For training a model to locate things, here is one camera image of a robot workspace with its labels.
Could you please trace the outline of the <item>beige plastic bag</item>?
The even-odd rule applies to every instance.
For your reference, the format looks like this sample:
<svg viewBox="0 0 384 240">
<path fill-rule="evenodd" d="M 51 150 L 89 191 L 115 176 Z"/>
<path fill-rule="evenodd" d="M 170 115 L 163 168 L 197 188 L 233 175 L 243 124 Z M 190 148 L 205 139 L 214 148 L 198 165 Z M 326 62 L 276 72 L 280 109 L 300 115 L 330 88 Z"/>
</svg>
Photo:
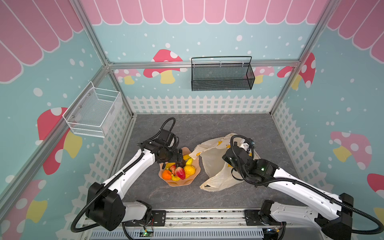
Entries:
<svg viewBox="0 0 384 240">
<path fill-rule="evenodd" d="M 201 160 L 208 179 L 200 185 L 207 192 L 219 192 L 243 182 L 241 175 L 223 160 L 230 149 L 230 140 L 235 133 L 211 139 L 197 145 L 189 154 L 194 160 Z"/>
</svg>

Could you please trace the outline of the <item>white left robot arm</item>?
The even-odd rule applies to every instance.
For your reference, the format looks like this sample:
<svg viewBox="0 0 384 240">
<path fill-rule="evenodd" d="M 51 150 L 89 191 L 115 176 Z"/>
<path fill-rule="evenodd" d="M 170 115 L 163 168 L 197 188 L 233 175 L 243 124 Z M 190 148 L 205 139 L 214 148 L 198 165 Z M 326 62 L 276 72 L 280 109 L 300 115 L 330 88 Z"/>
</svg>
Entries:
<svg viewBox="0 0 384 240">
<path fill-rule="evenodd" d="M 71 224 L 73 233 L 98 226 L 113 231 L 128 221 L 143 226 L 151 223 L 152 207 L 149 204 L 143 201 L 125 204 L 123 198 L 139 176 L 154 163 L 165 166 L 183 161 L 183 151 L 178 149 L 179 138 L 172 129 L 165 129 L 168 122 L 175 124 L 176 120 L 167 119 L 153 137 L 138 144 L 137 153 L 117 173 L 101 184 L 90 186 L 87 203 Z"/>
</svg>

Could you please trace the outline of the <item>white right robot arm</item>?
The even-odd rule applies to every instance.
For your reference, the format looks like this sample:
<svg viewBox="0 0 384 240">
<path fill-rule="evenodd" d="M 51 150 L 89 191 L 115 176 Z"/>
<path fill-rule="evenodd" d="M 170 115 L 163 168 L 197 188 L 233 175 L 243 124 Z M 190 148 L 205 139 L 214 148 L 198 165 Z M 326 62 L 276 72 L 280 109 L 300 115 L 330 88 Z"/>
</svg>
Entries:
<svg viewBox="0 0 384 240">
<path fill-rule="evenodd" d="M 282 228 L 287 223 L 306 225 L 321 230 L 332 240 L 349 240 L 353 234 L 377 235 L 384 231 L 380 220 L 354 208 L 352 196 L 318 189 L 268 160 L 255 159 L 254 155 L 253 140 L 233 135 L 223 160 L 240 175 L 238 181 L 277 190 L 304 204 L 300 207 L 264 201 L 259 210 L 263 224 L 280 224 Z"/>
</svg>

